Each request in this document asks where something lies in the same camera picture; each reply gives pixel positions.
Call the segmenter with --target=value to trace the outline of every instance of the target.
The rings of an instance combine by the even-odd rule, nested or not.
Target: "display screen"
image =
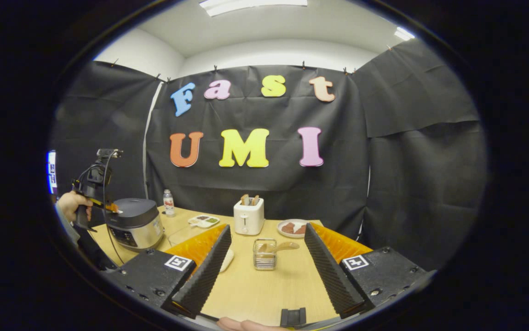
[[[48,188],[50,194],[58,194],[58,186],[56,184],[56,151],[52,150],[48,152]]]

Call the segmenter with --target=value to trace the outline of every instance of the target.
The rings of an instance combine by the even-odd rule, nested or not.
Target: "wooden table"
[[[163,210],[164,206],[159,207],[165,228],[165,237],[157,247],[161,251],[206,231],[202,228],[191,228],[187,222],[189,218],[199,214],[215,216],[220,218],[220,223],[230,225],[230,249],[235,257],[229,267],[218,275],[212,293],[201,311],[203,314],[216,318],[227,316],[236,320],[250,319],[265,325],[279,325],[282,308],[293,310],[305,307],[307,323],[338,316],[305,242],[303,239],[281,235],[277,231],[280,221],[266,220],[259,235],[243,235],[234,232],[234,218],[231,216],[176,208],[176,216],[169,218],[162,214]],[[319,220],[311,222],[322,224]],[[105,224],[95,227],[95,230],[98,232],[90,232],[95,241],[109,258],[121,265],[109,241]],[[252,264],[252,246],[256,238],[273,238],[277,239],[277,243],[292,241],[298,243],[300,248],[277,253],[275,270],[256,270]],[[124,262],[138,254],[125,249],[115,242],[115,239],[113,243]]]

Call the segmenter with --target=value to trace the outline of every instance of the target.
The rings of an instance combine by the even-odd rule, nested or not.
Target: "white wall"
[[[184,57],[164,41],[140,29],[133,29],[109,45],[95,61],[130,67],[162,80],[178,77]]]
[[[187,58],[178,77],[245,65],[301,65],[351,73],[378,54],[361,48],[317,40],[261,40],[224,46]]]

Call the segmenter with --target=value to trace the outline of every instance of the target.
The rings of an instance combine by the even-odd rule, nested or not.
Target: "sleeve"
[[[62,212],[60,207],[58,207],[58,204],[56,204],[54,207],[56,208],[56,213],[58,214],[58,218],[60,218],[60,224],[62,224],[66,234],[69,235],[72,243],[75,244],[75,246],[78,246],[77,241],[80,239],[79,233],[77,230],[75,230],[75,228],[73,228],[73,226],[71,226],[69,220],[67,220],[66,216],[64,216],[64,212]]]

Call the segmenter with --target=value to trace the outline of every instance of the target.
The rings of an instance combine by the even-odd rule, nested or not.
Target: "wire basket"
[[[277,266],[277,252],[267,253],[260,252],[262,245],[267,244],[268,247],[277,247],[277,240],[271,238],[258,238],[254,241],[252,247],[252,261],[256,270],[275,270]]]

